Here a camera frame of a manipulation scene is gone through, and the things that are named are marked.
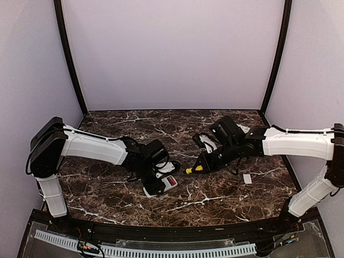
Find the grey remote control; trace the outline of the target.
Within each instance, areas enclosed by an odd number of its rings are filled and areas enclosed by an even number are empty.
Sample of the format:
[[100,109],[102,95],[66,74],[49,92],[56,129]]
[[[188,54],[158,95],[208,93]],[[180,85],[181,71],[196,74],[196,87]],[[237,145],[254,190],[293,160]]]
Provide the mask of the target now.
[[156,183],[143,187],[143,191],[148,198],[163,195],[165,192],[178,186],[174,176],[159,178]]

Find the yellow handle screwdriver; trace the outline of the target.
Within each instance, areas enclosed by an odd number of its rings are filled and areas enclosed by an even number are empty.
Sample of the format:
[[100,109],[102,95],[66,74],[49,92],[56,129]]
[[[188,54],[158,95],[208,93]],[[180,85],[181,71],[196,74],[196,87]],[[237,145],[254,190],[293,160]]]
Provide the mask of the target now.
[[192,173],[202,173],[203,172],[203,167],[202,166],[196,166],[192,168],[188,168],[185,170],[186,174],[192,174]]

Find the grey battery cover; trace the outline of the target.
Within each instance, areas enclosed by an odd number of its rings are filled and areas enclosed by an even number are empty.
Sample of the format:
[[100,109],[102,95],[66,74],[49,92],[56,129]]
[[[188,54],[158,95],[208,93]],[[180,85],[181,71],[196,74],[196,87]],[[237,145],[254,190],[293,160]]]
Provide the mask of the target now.
[[252,184],[252,178],[250,174],[243,174],[243,180],[245,184]]

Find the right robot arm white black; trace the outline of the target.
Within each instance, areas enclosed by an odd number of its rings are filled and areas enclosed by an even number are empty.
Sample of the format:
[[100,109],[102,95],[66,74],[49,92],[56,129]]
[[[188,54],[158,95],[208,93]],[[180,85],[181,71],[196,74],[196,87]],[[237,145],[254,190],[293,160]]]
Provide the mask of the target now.
[[292,155],[323,159],[325,166],[305,189],[284,204],[274,222],[279,233],[286,233],[310,208],[343,188],[343,125],[322,130],[290,130],[276,125],[252,127],[244,132],[230,116],[217,120],[210,131],[219,146],[207,135],[196,133],[194,142],[203,148],[187,174],[208,174],[227,167],[232,161],[255,156]]

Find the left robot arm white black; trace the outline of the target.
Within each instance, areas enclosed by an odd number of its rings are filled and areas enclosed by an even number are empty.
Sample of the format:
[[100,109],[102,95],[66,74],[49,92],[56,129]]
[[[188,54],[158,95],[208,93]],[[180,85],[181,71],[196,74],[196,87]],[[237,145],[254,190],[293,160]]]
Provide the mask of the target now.
[[124,167],[135,174],[151,195],[164,193],[162,179],[177,166],[160,140],[140,144],[131,137],[108,138],[79,131],[52,118],[31,140],[25,172],[37,180],[55,226],[64,234],[72,234],[76,223],[67,216],[58,168],[65,156],[94,159]]

